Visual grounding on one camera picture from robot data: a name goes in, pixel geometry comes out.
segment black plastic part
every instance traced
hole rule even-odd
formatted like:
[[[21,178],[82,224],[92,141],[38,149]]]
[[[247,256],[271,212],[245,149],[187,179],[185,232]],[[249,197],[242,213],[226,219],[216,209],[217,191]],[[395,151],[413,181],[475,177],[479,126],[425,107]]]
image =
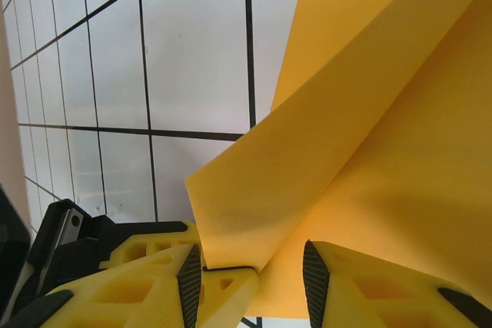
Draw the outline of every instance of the black plastic part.
[[[70,290],[62,290],[39,297],[2,328],[39,328],[74,296]]]
[[[327,303],[330,272],[310,241],[304,245],[302,277],[311,328],[321,328]]]
[[[197,323],[201,289],[201,259],[198,245],[193,245],[176,277],[184,328],[194,328]]]
[[[28,256],[31,236],[0,185],[0,317]]]
[[[479,328],[492,327],[492,310],[473,296],[446,287],[438,288],[437,292]]]
[[[67,211],[72,209],[82,214],[78,239],[53,250]],[[97,273],[100,262],[109,260],[111,252],[134,234],[163,234],[186,230],[188,226],[182,222],[115,224],[105,215],[92,218],[71,200],[53,203],[46,211],[28,256],[34,273],[22,287],[12,313],[18,313],[36,297],[45,295],[64,283]],[[44,281],[39,286],[42,269],[47,264]]]

